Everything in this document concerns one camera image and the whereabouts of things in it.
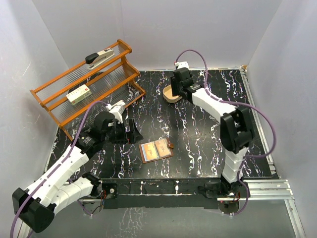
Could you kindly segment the beige oval tray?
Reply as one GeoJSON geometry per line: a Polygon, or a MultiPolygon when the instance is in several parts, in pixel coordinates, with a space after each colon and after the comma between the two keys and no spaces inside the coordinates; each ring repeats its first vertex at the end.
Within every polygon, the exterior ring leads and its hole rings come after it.
{"type": "Polygon", "coordinates": [[[178,101],[182,99],[181,96],[173,96],[171,85],[168,85],[163,89],[163,98],[168,103],[177,103],[178,101]]]}

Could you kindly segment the orange credit card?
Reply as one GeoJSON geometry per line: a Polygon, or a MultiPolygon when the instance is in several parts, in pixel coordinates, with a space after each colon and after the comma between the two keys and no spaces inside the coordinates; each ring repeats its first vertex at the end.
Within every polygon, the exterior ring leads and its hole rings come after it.
{"type": "Polygon", "coordinates": [[[155,144],[153,142],[146,143],[143,146],[145,161],[152,161],[159,158],[155,144]]]}

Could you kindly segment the brown leather card holder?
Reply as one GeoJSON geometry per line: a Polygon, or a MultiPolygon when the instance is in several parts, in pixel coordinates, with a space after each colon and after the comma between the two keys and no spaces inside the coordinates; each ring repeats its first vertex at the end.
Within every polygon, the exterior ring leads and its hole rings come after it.
{"type": "Polygon", "coordinates": [[[173,149],[174,144],[168,138],[139,145],[143,164],[172,157],[174,155],[173,149]]]}

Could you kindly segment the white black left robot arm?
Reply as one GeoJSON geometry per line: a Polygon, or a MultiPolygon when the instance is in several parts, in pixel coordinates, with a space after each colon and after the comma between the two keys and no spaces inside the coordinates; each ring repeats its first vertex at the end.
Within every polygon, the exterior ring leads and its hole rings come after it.
{"type": "Polygon", "coordinates": [[[32,231],[40,233],[53,221],[55,215],[77,201],[102,193],[101,179],[85,173],[76,181],[67,181],[86,164],[106,143],[135,144],[143,139],[133,118],[125,129],[121,114],[111,110],[100,112],[91,126],[81,126],[77,137],[64,154],[39,179],[26,189],[17,188],[12,194],[14,220],[20,219],[32,231]]]}

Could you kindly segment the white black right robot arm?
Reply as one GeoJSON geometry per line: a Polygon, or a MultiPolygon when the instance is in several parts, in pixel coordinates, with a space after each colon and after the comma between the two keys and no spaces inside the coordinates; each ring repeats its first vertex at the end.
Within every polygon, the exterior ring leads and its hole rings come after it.
{"type": "Polygon", "coordinates": [[[233,196],[241,185],[245,155],[255,136],[249,109],[239,109],[233,102],[225,102],[212,94],[206,86],[195,83],[186,67],[176,69],[170,80],[173,96],[180,96],[202,108],[220,123],[220,141],[225,149],[224,168],[219,181],[208,182],[199,190],[205,192],[205,196],[233,196]]]}

